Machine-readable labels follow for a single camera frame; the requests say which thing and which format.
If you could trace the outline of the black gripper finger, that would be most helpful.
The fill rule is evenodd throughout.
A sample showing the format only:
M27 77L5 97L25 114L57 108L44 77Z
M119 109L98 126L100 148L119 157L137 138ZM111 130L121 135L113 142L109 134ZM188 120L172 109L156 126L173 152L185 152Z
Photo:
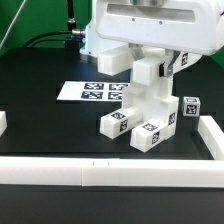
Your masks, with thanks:
M145 57L140 45L130 44L129 49L135 61L143 59Z
M159 76L160 77L170 77L173 74L174 63L180 56L179 51L175 50L165 50L165 62L159 66Z

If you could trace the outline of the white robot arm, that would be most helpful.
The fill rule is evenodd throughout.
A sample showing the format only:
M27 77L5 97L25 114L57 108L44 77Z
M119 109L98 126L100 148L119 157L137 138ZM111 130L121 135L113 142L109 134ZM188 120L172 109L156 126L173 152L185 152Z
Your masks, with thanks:
M181 53L213 55L224 47L224 0L94 0L93 22L100 38L163 48L174 74Z

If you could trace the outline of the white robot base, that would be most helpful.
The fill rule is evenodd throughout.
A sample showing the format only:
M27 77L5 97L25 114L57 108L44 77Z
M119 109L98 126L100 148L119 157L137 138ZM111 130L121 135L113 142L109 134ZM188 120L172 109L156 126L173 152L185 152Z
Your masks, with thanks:
M85 28L84 46L80 49L82 55L97 56L99 44L99 36L95 30L95 26L89 23Z

